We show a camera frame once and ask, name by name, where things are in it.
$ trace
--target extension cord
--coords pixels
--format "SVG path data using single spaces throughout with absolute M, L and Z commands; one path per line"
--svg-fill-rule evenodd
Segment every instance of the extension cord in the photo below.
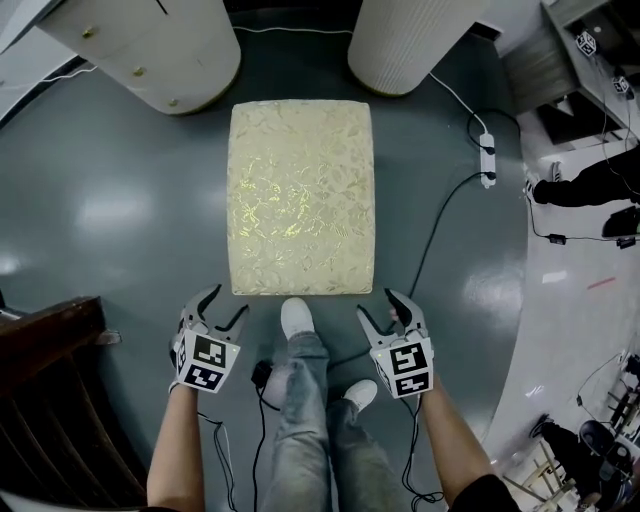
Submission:
M 496 150 L 493 135 L 483 133 L 480 135 L 480 181 L 484 188 L 493 187 L 496 184 Z

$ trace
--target cylindrical column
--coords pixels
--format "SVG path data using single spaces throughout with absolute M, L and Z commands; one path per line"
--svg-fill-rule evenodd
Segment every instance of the cylindrical column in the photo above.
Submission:
M 240 66 L 222 0 L 67 0 L 38 26 L 165 114 L 204 108 Z
M 349 46 L 349 67 L 374 92 L 415 89 L 480 17 L 491 0 L 364 0 Z

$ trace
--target patterned cushion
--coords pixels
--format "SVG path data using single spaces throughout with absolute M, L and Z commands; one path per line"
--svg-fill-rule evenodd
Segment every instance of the patterned cushion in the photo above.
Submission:
M 234 294 L 371 291 L 375 208 L 367 104 L 236 105 L 227 195 Z

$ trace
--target jeans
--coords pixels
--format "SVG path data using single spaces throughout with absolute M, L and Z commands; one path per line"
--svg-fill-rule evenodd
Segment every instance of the jeans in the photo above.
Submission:
M 329 456 L 340 512 L 396 512 L 404 508 L 399 479 L 384 451 L 356 425 L 350 400 L 327 402 L 329 354 L 316 333 L 289 341 L 291 375 L 275 439 L 273 477 L 262 512 L 327 512 Z

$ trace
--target black pants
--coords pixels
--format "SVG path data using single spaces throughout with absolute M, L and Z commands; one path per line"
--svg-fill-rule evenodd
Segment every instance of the black pants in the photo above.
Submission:
M 599 464 L 593 460 L 589 449 L 578 441 L 578 436 L 555 423 L 547 423 L 542 427 L 542 437 L 564 468 L 567 479 L 576 481 L 581 498 L 594 492 L 601 493 Z
M 533 198 L 540 204 L 565 207 L 598 206 L 617 199 L 637 202 L 640 195 L 629 188 L 640 192 L 640 146 L 609 158 L 609 163 L 603 160 L 587 167 L 572 181 L 542 180 L 533 190 Z

